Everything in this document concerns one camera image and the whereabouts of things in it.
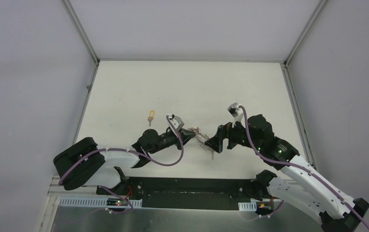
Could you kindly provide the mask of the metal disc with keyrings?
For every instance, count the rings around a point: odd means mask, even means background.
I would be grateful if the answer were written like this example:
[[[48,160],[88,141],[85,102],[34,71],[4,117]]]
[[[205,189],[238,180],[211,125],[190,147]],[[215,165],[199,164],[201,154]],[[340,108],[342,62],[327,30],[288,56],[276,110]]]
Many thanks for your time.
[[[209,136],[201,132],[201,129],[199,127],[190,127],[188,128],[188,130],[195,133],[194,139],[197,140],[198,144],[202,147],[202,149],[208,152],[211,155],[211,159],[214,160],[215,151],[205,144],[205,142],[209,139]]]

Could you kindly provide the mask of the yellow tag key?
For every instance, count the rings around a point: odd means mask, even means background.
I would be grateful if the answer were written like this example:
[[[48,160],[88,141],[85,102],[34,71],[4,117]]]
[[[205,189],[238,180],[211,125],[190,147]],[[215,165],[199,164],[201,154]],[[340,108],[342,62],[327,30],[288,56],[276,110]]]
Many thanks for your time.
[[[151,127],[151,123],[154,119],[155,116],[155,110],[151,110],[149,115],[148,115],[148,125]]]

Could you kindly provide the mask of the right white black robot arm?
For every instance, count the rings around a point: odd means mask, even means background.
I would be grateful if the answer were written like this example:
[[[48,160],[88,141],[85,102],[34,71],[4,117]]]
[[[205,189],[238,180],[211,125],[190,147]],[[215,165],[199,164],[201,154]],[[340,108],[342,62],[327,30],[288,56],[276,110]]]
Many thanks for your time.
[[[272,125],[262,116],[250,116],[247,126],[229,122],[218,126],[205,145],[221,153],[236,145],[256,148],[263,161],[295,181],[294,185],[269,170],[263,170],[246,186],[244,195],[256,200],[278,198],[301,210],[321,225],[324,232],[353,232],[369,209],[363,198],[353,198],[322,177],[299,151],[274,135]]]

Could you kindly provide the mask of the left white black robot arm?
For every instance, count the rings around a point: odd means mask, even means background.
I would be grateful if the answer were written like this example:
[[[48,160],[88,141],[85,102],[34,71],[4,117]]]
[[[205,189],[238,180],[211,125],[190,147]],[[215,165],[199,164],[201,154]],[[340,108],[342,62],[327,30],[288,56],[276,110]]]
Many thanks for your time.
[[[65,190],[90,184],[104,186],[119,196],[126,191],[127,183],[116,167],[135,169],[155,163],[152,154],[173,145],[182,150],[195,136],[195,132],[187,129],[179,129],[178,134],[170,128],[162,134],[148,129],[128,148],[99,146],[92,137],[86,137],[55,156],[53,163],[60,176],[59,184]]]

